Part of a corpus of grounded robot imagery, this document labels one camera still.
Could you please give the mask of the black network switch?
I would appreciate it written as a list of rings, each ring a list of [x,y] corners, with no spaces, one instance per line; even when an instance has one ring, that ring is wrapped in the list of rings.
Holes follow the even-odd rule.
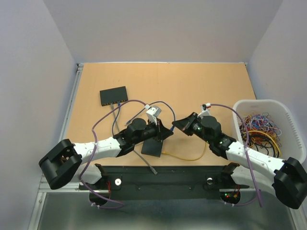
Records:
[[[161,157],[163,148],[163,142],[157,141],[155,139],[148,139],[143,142],[141,154],[153,156],[153,157]]]
[[[100,91],[100,102],[102,106],[123,103],[128,100],[125,86]]]

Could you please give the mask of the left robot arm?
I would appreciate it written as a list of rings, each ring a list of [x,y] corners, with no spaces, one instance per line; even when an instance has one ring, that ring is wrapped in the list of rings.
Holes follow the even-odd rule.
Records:
[[[39,167],[50,189],[60,189],[72,179],[80,177],[81,172],[88,170],[82,167],[85,163],[124,156],[141,142],[148,139],[161,142],[173,133],[159,118],[156,123],[135,118],[126,129],[104,140],[87,143],[61,140],[39,161]]]

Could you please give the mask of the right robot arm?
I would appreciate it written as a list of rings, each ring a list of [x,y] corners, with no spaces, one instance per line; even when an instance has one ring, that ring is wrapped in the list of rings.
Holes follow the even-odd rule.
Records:
[[[297,159],[274,158],[244,146],[224,134],[221,124],[210,115],[200,118],[192,113],[172,124],[186,135],[196,135],[207,142],[215,155],[265,176],[270,180],[276,197],[287,207],[298,209],[305,200],[307,172]]]

